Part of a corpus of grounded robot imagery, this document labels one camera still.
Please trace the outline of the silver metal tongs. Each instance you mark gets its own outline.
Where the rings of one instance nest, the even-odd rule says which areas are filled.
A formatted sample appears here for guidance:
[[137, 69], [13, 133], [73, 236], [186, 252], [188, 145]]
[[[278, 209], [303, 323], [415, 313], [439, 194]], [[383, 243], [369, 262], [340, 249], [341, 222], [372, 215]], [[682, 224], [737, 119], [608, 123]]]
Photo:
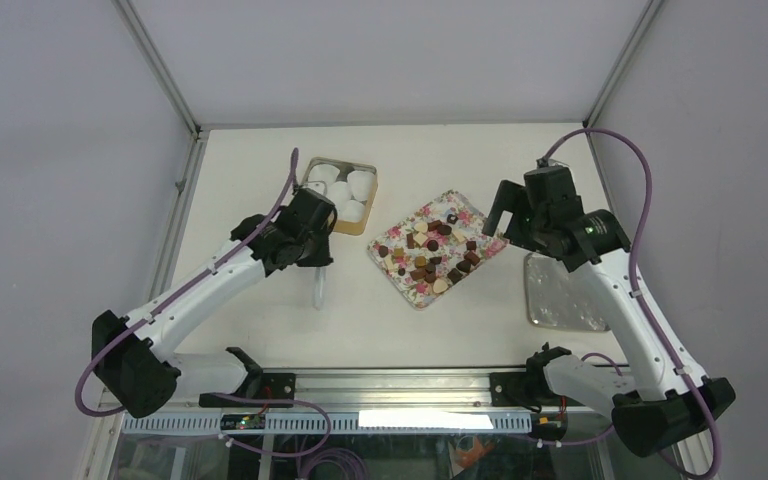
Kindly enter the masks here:
[[312, 305], [316, 310], [321, 310], [325, 304], [326, 279], [327, 268], [316, 267], [314, 270], [314, 288], [312, 295]]

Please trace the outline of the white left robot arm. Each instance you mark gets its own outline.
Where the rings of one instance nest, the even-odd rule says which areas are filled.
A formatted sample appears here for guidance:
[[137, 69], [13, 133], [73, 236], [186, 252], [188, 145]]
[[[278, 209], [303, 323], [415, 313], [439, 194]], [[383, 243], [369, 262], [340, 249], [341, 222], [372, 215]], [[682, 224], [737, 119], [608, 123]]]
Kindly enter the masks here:
[[261, 392], [261, 366], [240, 347], [193, 353], [182, 345], [231, 301], [289, 267], [331, 264], [329, 237], [338, 209], [309, 188], [267, 214], [243, 219], [219, 249], [177, 284], [124, 315], [111, 310], [92, 323], [91, 360], [76, 386], [82, 401], [90, 377], [118, 401], [117, 412], [150, 416], [173, 400], [225, 395], [237, 406]]

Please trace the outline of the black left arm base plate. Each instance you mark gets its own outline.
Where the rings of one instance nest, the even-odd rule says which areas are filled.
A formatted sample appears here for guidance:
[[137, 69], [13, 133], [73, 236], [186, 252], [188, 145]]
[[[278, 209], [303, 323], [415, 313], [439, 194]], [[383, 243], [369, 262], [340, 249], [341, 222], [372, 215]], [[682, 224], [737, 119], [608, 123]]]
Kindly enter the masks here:
[[246, 379], [230, 396], [243, 398], [245, 402], [229, 400], [215, 393], [199, 396], [202, 408], [290, 408], [289, 400], [295, 399], [297, 375], [295, 373], [266, 372], [253, 380]]

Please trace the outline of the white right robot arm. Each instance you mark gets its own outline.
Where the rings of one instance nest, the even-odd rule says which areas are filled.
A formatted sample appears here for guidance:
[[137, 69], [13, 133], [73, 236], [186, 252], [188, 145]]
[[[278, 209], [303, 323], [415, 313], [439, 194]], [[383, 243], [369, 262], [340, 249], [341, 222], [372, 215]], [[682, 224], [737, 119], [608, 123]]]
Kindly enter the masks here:
[[605, 371], [569, 349], [544, 345], [521, 373], [505, 376], [507, 402], [527, 408], [567, 397], [607, 417], [623, 444], [649, 457], [705, 430], [733, 404], [725, 377], [710, 376], [678, 340], [632, 265], [632, 243], [609, 211], [585, 212], [571, 171], [561, 165], [525, 173], [520, 184], [500, 182], [483, 233], [503, 234], [513, 246], [548, 257], [595, 300], [630, 368]]

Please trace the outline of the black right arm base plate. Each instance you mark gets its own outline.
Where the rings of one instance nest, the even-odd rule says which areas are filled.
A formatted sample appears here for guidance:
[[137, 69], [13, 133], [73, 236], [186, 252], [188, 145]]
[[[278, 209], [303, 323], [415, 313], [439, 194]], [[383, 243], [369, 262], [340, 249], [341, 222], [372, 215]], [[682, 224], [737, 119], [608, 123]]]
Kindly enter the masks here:
[[523, 407], [537, 411], [543, 407], [560, 407], [561, 397], [581, 394], [588, 384], [580, 379], [560, 375], [547, 380], [542, 373], [527, 371], [495, 371], [488, 375], [493, 407]]

